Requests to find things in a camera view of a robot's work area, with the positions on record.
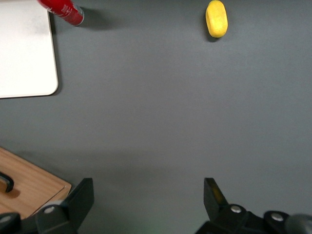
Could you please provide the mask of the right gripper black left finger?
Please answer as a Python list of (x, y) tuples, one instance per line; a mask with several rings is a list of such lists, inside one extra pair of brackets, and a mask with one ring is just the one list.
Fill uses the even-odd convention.
[(92, 178), (84, 178), (61, 202), (43, 207), (36, 215), (39, 234), (76, 234), (94, 203)]

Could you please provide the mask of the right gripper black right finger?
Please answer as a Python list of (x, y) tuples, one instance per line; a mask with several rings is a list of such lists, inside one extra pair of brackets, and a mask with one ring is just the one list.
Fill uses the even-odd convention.
[(230, 204), (213, 178), (204, 179), (204, 206), (209, 220), (197, 234), (262, 234), (263, 221), (240, 205)]

